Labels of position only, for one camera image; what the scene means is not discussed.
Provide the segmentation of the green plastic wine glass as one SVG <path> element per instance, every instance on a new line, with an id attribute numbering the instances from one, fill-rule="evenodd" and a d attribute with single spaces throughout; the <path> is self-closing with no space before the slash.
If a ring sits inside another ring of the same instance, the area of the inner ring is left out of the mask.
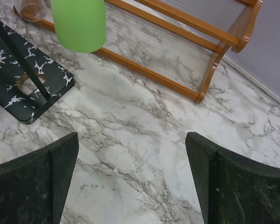
<path id="1" fill-rule="evenodd" d="M 66 49 L 91 53 L 105 44 L 104 0 L 52 0 L 51 11 L 57 39 Z"/>

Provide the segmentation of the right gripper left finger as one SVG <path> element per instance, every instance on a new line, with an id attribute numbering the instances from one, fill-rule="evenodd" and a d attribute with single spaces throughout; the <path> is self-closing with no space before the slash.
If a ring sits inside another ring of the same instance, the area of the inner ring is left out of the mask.
<path id="1" fill-rule="evenodd" d="M 78 134 L 0 164 L 0 224 L 58 224 L 79 151 Z"/>

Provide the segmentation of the clear short wine glass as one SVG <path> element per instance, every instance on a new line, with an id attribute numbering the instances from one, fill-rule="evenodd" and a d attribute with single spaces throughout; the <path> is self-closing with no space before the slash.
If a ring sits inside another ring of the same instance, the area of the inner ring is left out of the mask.
<path id="1" fill-rule="evenodd" d="M 44 0 L 22 0 L 20 3 L 19 14 L 26 21 L 40 21 L 45 18 L 47 11 Z"/>

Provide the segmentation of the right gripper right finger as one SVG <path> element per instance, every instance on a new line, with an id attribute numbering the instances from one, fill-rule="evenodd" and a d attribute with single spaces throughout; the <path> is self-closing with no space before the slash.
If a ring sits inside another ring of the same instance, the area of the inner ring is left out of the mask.
<path id="1" fill-rule="evenodd" d="M 280 224 L 280 168 L 189 132 L 185 140 L 206 224 Z"/>

